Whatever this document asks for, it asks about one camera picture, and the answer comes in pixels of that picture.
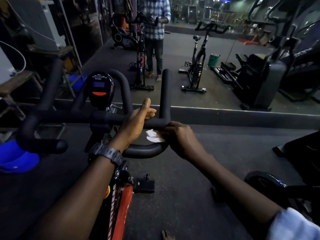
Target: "bike base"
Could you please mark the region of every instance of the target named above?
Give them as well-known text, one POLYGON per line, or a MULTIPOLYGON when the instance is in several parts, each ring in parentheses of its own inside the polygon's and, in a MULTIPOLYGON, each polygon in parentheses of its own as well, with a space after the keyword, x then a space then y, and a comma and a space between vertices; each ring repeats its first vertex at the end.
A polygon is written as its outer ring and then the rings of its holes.
POLYGON ((205 93, 207 90, 205 88, 194 88, 190 86, 182 86, 181 87, 182 91, 193 91, 193 92, 200 92, 200 93, 205 93))
POLYGON ((155 87, 153 85, 136 85, 136 84, 130 84, 130 90, 154 90, 155 87))

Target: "bare foot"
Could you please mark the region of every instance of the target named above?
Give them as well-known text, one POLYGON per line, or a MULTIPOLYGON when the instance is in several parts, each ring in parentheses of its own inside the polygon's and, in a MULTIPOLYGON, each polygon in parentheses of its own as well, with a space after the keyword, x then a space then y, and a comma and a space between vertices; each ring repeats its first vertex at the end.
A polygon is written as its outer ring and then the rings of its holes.
POLYGON ((162 240, 175 240, 175 237, 171 236, 168 231, 162 231, 162 240))

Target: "black watch strap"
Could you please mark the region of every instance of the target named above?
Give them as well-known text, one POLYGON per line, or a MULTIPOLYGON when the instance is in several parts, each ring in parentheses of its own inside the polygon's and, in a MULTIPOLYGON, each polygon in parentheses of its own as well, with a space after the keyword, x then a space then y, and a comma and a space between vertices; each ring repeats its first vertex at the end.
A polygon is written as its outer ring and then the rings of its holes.
POLYGON ((107 157, 111 162, 117 166, 122 163, 123 157, 119 150, 115 150, 112 147, 105 145, 103 143, 97 142, 89 151, 89 156, 92 155, 101 155, 107 157))

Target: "handlebar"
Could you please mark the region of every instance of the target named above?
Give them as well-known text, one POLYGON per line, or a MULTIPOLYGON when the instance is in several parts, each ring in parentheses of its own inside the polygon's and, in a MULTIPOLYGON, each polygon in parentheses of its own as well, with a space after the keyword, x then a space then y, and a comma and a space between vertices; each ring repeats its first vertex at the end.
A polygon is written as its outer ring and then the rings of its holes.
POLYGON ((200 21, 198 24, 198 27, 195 28, 195 31, 206 31, 206 32, 215 32, 217 34, 224 34, 226 31, 228 31, 230 28, 229 25, 225 24, 219 24, 214 21, 211 21, 210 23, 206 23, 205 21, 200 21))
POLYGON ((125 21, 127 24, 147 24, 151 26, 157 26, 159 18, 156 17, 154 23, 150 23, 148 20, 148 15, 144 14, 143 12, 137 12, 137 16, 133 21, 129 21, 127 16, 125 16, 125 21))
MULTIPOLYGON (((55 95, 62 81, 63 62, 55 60, 52 72, 43 88, 38 105, 32 110, 22 122, 17 134, 18 145, 26 151, 39 154, 60 154, 68 148, 68 142, 63 139, 37 139, 35 138, 36 127, 40 123, 90 123, 90 124, 110 124, 121 125, 127 115, 133 111, 130 96, 130 87, 126 77, 118 71, 110 70, 109 73, 120 84, 124 115, 115 114, 108 111, 95 111, 88 114, 81 111, 88 95, 86 94, 86 82, 82 86, 77 97, 74 99, 70 110, 50 110, 52 108, 55 95)), ((159 118, 150 118, 144 123, 144 129, 163 129, 171 121, 171 87, 172 72, 165 69, 162 74, 161 97, 159 118)), ((131 144, 124 152, 123 156, 128 158, 150 158, 162 153, 168 144, 153 143, 150 145, 131 144)))

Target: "cable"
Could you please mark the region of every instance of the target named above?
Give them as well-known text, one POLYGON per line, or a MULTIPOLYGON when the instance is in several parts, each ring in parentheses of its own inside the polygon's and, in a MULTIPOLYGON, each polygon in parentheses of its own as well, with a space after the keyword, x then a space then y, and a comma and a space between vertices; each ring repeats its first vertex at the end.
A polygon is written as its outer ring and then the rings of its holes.
POLYGON ((12 11, 19 17, 19 19, 23 22, 23 24, 24 24, 25 26, 27 26, 28 28, 30 28, 32 31, 36 32, 38 35, 41 35, 41 36, 47 38, 48 40, 52 40, 52 41, 54 41, 55 43, 57 43, 58 45, 62 46, 62 44, 58 43, 56 40, 53 40, 53 39, 51 39, 51 38, 49 38, 49 37, 47 37, 47 36, 39 33, 38 31, 36 31, 36 30, 34 30, 33 28, 31 28, 28 24, 26 24, 25 21, 23 21, 23 19, 19 16, 19 14, 14 10, 14 8, 12 7, 11 3, 9 2, 9 0, 6 0, 6 1, 7 1, 8 4, 10 5, 12 11))
POLYGON ((1 41, 1 40, 0 40, 0 42, 3 43, 3 44, 6 44, 7 46, 9 46, 9 47, 11 47, 11 48, 13 48, 16 52, 18 52, 18 53, 22 56, 23 61, 24 61, 24 66, 23 66, 23 68, 22 68, 21 71, 17 72, 17 74, 23 72, 24 69, 26 68, 26 65, 27 65, 26 58, 22 55, 22 53, 21 53, 20 51, 18 51, 16 48, 12 47, 10 44, 7 44, 7 43, 5 43, 5 42, 3 42, 3 41, 1 41))

